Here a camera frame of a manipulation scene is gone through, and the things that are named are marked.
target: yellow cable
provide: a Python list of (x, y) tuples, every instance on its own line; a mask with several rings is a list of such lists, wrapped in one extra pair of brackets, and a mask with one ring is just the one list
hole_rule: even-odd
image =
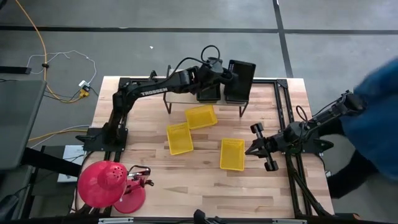
[[(42, 38), (42, 35), (40, 34), (39, 30), (37, 29), (35, 23), (33, 22), (33, 20), (30, 18), (30, 16), (28, 15), (28, 13), (25, 11), (24, 7), (22, 7), (22, 5), (19, 3), (18, 0), (15, 0), (15, 2), (18, 4), (18, 6), (20, 7), (20, 9), (22, 10), (22, 12), (25, 14), (26, 18), (28, 18), (28, 20), (30, 21), (30, 23), (32, 24), (33, 28), (36, 30), (37, 35), (39, 36), (39, 39), (42, 43), (43, 46), (43, 50), (44, 50), (44, 64), (47, 64), (47, 50), (45, 49), (45, 44)], [(47, 81), (47, 69), (44, 68), (44, 81)], [(54, 92), (50, 89), (49, 84), (47, 84), (47, 89), (49, 90), (49, 92), (51, 93), (51, 95), (53, 95), (56, 99), (58, 99), (59, 101), (61, 101), (62, 103), (74, 103), (80, 99), (82, 99), (82, 97), (79, 97), (75, 100), (62, 100), (61, 98), (59, 98), (57, 95), (54, 94)]]
[(29, 141), (38, 140), (38, 139), (41, 139), (41, 138), (44, 138), (44, 137), (47, 137), (47, 136), (50, 136), (53, 134), (63, 134), (63, 133), (69, 133), (69, 132), (84, 132), (84, 133), (86, 133), (87, 130), (71, 129), (71, 130), (66, 130), (66, 131), (55, 131), (52, 133), (44, 134), (44, 135), (36, 137), (36, 138), (31, 138), (31, 139), (29, 139)]

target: wooden table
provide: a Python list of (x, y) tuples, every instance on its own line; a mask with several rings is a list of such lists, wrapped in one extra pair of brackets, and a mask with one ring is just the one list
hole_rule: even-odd
[[(119, 78), (104, 77), (93, 127), (100, 128), (108, 121), (112, 110), (112, 94), (118, 89)], [(310, 116), (303, 79), (290, 78), (287, 81), (292, 107), (301, 105)], [(184, 110), (197, 105), (174, 104), (172, 113), (167, 114), (162, 97), (163, 94), (160, 94), (136, 101), (129, 113), (129, 137), (121, 157), (121, 162), (127, 168), (134, 164), (149, 166), (152, 169), (150, 179), (155, 185), (146, 187), (146, 201), (140, 210), (133, 214), (121, 214), (112, 209), (112, 216), (191, 218), (199, 208), (208, 217), (294, 217), (282, 154), (273, 154), (279, 165), (279, 170), (275, 172), (267, 172), (265, 160), (255, 156), (246, 156), (245, 170), (242, 172), (220, 169), (221, 139), (244, 139), (248, 148), (255, 139), (250, 125), (262, 122), (265, 136), (275, 134), (280, 129), (272, 85), (253, 85), (250, 102), (242, 118), (239, 118), (237, 107), (215, 106), (218, 124), (192, 130), (194, 151), (176, 156), (170, 155), (166, 126), (185, 122)], [(285, 109), (282, 91), (281, 97)], [(294, 117), (300, 120), (295, 110)], [(103, 157), (103, 152), (92, 153), (85, 167), (102, 161)], [(324, 208), (333, 213), (321, 160), (308, 154), (302, 157), (309, 189)], [(297, 189), (300, 208), (305, 211), (301, 190), (299, 187)]]

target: yellow plastic basket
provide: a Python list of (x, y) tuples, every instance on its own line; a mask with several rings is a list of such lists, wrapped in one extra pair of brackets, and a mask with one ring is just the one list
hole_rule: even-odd
[(190, 129), (209, 127), (217, 123), (213, 105), (198, 106), (185, 110)]
[(221, 141), (220, 168), (244, 170), (244, 140), (223, 139)]
[(169, 140), (170, 154), (177, 155), (193, 150), (191, 132), (187, 123), (168, 125), (167, 139)]

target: gray floor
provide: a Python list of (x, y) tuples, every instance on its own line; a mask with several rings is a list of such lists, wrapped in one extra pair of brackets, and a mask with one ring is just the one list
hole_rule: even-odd
[[(99, 90), (105, 75), (158, 74), (183, 57), (199, 57), (202, 48), (215, 44), (221, 58), (257, 64), (257, 77), (286, 77), (281, 41), (272, 0), (21, 0), (38, 26), (137, 27), (151, 32), (42, 32), (47, 51), (77, 50), (96, 61)], [(312, 111), (352, 89), (363, 77), (397, 55), (398, 32), (376, 35), (377, 30), (397, 30), (396, 0), (279, 0), (285, 29), (365, 30), (368, 35), (286, 34), (293, 76), (304, 78)], [(29, 26), (29, 21), (9, 1), (0, 11), (0, 25)], [(156, 28), (211, 28), (164, 32)], [(32, 54), (42, 54), (35, 32), (0, 31), (0, 64), (26, 66)], [(41, 58), (31, 67), (40, 70)], [(90, 61), (79, 55), (62, 55), (50, 63), (50, 86), (59, 94), (72, 95), (77, 84), (93, 74)], [(40, 79), (42, 75), (1, 75), (0, 78)], [(39, 136), (69, 126), (90, 124), (94, 96), (75, 104), (45, 98), (32, 132)], [(353, 147), (338, 136), (328, 137), (336, 146), (325, 155), (326, 168), (337, 172), (349, 160)], [(74, 134), (63, 134), (46, 145), (78, 144)], [(378, 176), (340, 200), (336, 212), (354, 212), (364, 219), (398, 222), (397, 184)], [(61, 215), (70, 197), (52, 195), (35, 203), (34, 215)]]

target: blue jacket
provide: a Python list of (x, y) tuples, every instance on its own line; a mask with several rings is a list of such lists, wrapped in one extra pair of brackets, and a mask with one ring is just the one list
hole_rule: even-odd
[(368, 108), (340, 118), (347, 138), (380, 173), (398, 180), (398, 58), (369, 74), (354, 93)]

